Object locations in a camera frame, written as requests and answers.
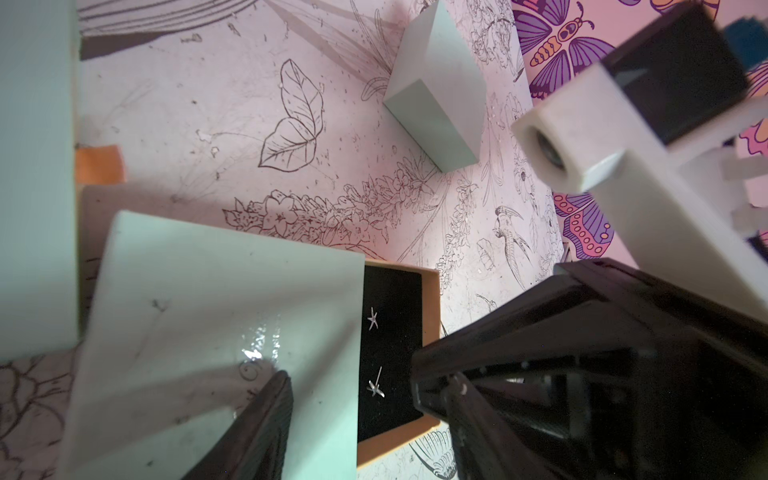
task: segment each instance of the leaf drawing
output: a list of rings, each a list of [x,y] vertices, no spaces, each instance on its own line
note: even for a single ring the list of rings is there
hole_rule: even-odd
[[[363,101],[371,98],[377,91],[386,91],[386,87],[389,84],[389,79],[385,77],[375,77],[368,80],[366,86],[362,90],[360,99]]]
[[[280,69],[280,96],[289,117],[300,121],[317,137],[323,129],[323,96],[290,58]]]
[[[312,163],[317,148],[316,136],[295,118],[284,118],[264,139],[259,167],[295,172]]]
[[[323,131],[323,96],[290,58],[280,69],[280,97],[287,118],[264,139],[259,167],[295,172],[315,160]]]
[[[478,240],[477,246],[480,261],[482,261],[483,266],[488,271],[493,270],[495,265],[493,264],[493,246],[491,245],[491,242],[486,238],[481,238]]]

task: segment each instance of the black velvet insert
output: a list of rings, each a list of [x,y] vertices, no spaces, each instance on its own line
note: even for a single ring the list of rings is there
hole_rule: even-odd
[[[369,330],[371,307],[376,326]],[[360,391],[357,404],[357,441],[361,442],[422,416],[413,408],[411,356],[422,346],[422,276],[379,266],[366,266],[362,288]],[[372,396],[368,381],[385,398]]]

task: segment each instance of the light green block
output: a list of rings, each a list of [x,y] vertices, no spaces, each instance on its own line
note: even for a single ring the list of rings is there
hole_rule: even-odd
[[[283,480],[353,480],[365,261],[120,212],[56,478],[181,478],[232,425],[246,391],[266,383],[251,363],[261,358],[293,384]]]
[[[78,332],[74,0],[4,2],[0,28],[0,362]]]
[[[443,172],[478,163],[485,79],[443,0],[408,25],[384,105]]]

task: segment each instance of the floral garland drawing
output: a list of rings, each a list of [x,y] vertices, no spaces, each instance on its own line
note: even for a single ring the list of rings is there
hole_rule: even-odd
[[[437,172],[423,159],[404,157],[390,177],[362,183],[362,193],[353,185],[336,201],[309,195],[285,194],[273,190],[260,202],[247,204],[235,198],[235,208],[224,209],[227,225],[270,237],[287,238],[326,246],[389,242],[389,230],[400,223],[405,209],[426,211],[426,201],[434,195],[427,182]]]
[[[498,2],[500,13],[486,0],[467,0],[467,9],[472,17],[472,50],[475,57],[483,64],[497,61],[502,68],[511,68],[516,82],[523,71],[522,52],[518,51],[515,60],[510,55],[510,43],[515,36],[515,26],[511,4]]]
[[[531,201],[531,207],[534,214],[539,215],[539,207],[536,202],[536,184],[534,183],[534,174],[531,165],[528,163],[520,149],[515,145],[515,190],[523,200],[523,203]]]
[[[437,261],[435,267],[440,272],[440,293],[448,287],[453,279],[453,271],[462,265],[464,252],[462,247],[469,245],[469,218],[475,210],[475,198],[472,192],[477,190],[477,185],[465,178],[458,179],[458,203],[453,208],[450,233],[445,235],[445,252]]]

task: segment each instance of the bird drawing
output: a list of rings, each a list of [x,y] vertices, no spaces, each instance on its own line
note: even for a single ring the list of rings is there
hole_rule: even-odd
[[[531,250],[528,242],[520,236],[515,230],[515,226],[512,224],[512,218],[517,217],[522,219],[523,217],[510,207],[500,206],[496,208],[496,226],[493,228],[493,233],[499,238],[504,237],[504,255],[507,257],[507,264],[512,270],[512,275],[515,276],[515,280],[520,283],[520,286],[526,288],[523,284],[522,277],[520,276],[519,263],[527,260],[531,263],[531,258],[528,255],[527,250]]]
[[[453,455],[451,434],[436,430],[410,443],[411,449],[432,474],[441,480],[456,476],[456,458]]]

